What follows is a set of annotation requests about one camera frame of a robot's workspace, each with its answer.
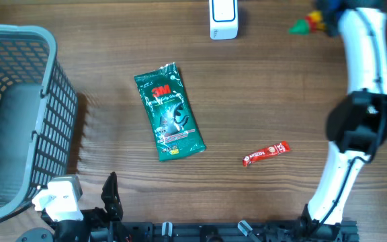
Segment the green 3M gloves packet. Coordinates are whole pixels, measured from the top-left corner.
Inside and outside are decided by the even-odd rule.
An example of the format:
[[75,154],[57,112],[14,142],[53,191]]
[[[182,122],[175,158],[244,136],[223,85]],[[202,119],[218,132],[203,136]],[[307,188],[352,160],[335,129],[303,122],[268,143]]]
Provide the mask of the green 3M gloves packet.
[[134,77],[148,116],[159,161],[182,159],[206,150],[175,63]]

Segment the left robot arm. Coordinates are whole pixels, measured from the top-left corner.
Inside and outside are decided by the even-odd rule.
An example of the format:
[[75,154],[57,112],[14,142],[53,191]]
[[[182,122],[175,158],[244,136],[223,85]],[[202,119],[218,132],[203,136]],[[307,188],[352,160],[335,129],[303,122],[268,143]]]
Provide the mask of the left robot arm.
[[122,224],[123,209],[118,192],[117,175],[112,172],[101,193],[103,208],[81,210],[83,191],[77,175],[63,175],[50,180],[32,200],[42,220],[52,226],[26,231],[18,242],[31,241],[131,241],[132,235]]

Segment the red coffee stick sachet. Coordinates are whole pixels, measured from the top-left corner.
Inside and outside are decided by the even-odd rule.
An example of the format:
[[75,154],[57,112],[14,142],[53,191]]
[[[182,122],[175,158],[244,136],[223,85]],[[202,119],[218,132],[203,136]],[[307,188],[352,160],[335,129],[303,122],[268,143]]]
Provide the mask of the red coffee stick sachet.
[[282,141],[278,144],[265,147],[247,155],[243,158],[243,166],[248,167],[252,163],[256,163],[289,151],[291,151],[290,145],[286,141]]

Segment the red sauce bottle green cap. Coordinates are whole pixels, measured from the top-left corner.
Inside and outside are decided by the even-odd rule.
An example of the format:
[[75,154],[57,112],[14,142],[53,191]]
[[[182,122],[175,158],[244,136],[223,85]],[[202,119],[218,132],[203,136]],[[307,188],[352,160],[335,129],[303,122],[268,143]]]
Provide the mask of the red sauce bottle green cap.
[[295,35],[308,35],[314,32],[324,32],[325,30],[326,24],[323,21],[322,12],[314,10],[304,18],[299,19],[288,32]]

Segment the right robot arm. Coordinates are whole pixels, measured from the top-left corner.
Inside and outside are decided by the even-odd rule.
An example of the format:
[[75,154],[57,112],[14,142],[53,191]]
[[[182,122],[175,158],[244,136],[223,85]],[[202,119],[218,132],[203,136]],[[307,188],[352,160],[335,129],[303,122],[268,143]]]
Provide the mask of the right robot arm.
[[313,233],[342,221],[358,174],[387,139],[386,2],[316,1],[315,7],[325,33],[343,40],[348,84],[327,119],[327,162],[307,204]]

